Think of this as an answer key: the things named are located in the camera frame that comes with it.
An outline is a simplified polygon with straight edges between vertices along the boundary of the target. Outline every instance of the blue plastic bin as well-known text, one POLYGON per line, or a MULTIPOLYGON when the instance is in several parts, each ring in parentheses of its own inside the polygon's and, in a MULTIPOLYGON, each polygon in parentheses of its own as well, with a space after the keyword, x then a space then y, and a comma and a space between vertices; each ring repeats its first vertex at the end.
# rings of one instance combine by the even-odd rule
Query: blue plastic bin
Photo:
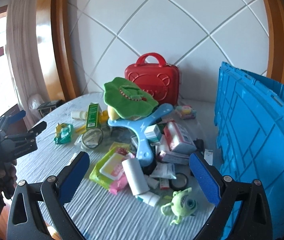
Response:
MULTIPOLYGON (((222 175, 262 181, 271 210, 274 239, 284 236, 284 85, 223 62, 215 104, 222 175)), ((226 225, 228 236, 240 203, 226 225)))

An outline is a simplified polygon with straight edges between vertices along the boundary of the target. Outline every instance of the red and white box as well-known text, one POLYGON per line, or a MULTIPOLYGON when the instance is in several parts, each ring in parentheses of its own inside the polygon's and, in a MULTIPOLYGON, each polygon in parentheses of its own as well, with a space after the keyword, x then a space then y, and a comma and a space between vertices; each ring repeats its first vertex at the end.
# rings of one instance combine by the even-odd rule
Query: red and white box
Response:
POLYGON ((186 155, 196 151, 188 131, 176 122, 169 122, 164 128, 164 134, 170 151, 186 155))

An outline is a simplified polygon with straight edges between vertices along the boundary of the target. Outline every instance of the one-eyed monster plush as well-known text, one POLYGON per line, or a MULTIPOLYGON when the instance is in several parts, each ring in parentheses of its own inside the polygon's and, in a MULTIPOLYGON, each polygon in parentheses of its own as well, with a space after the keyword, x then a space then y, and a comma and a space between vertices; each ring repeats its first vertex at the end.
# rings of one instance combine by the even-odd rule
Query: one-eyed monster plush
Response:
POLYGON ((192 188, 187 188, 183 191, 174 191, 172 201, 166 205, 161 206, 161 213, 165 216, 170 214, 164 212, 164 208, 170 206, 172 212, 177 216, 177 219, 172 220, 170 225, 179 224, 182 217, 190 216, 197 208, 197 203, 194 196, 190 194, 192 188))

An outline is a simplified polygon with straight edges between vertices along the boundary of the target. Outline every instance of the screw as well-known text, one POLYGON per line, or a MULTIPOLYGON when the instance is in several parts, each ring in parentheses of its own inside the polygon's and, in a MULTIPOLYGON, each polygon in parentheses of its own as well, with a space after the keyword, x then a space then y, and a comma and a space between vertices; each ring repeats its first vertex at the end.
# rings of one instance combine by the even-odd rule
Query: screw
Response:
POLYGON ((48 179, 47 179, 48 182, 54 182, 55 181, 55 176, 50 176, 48 179))
POLYGON ((254 181, 254 184, 257 185, 257 186, 260 186, 260 185, 262 185, 262 182, 260 180, 256 179, 254 181))
POLYGON ((226 181, 226 182, 231 182, 232 181, 232 178, 230 176, 224 176, 223 179, 226 181))
POLYGON ((22 180, 20 180, 19 182, 18 182, 18 185, 19 186, 23 186, 25 184, 25 180, 24 179, 22 179, 22 180))

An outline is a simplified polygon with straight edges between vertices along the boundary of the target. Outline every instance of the white cylinder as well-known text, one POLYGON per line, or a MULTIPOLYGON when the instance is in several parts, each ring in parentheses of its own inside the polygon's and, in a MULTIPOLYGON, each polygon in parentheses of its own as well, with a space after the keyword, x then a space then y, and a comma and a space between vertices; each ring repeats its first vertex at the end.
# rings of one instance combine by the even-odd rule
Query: white cylinder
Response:
POLYGON ((160 183, 158 180, 153 179, 150 176, 145 175, 145 174, 144 174, 144 178, 146 180, 146 183, 149 185, 149 187, 154 188, 154 189, 156 189, 160 183))
POLYGON ((122 162, 122 166, 130 185, 132 194, 139 195, 150 190, 143 176, 140 162, 137 158, 128 159, 122 162))
POLYGON ((86 120, 88 117, 88 112, 86 111, 72 111, 71 118, 74 120, 86 120))
POLYGON ((151 191, 148 191, 146 193, 136 195, 135 196, 138 200, 143 201, 144 203, 150 205, 150 206, 155 206, 158 201, 160 200, 160 196, 152 193, 151 191))

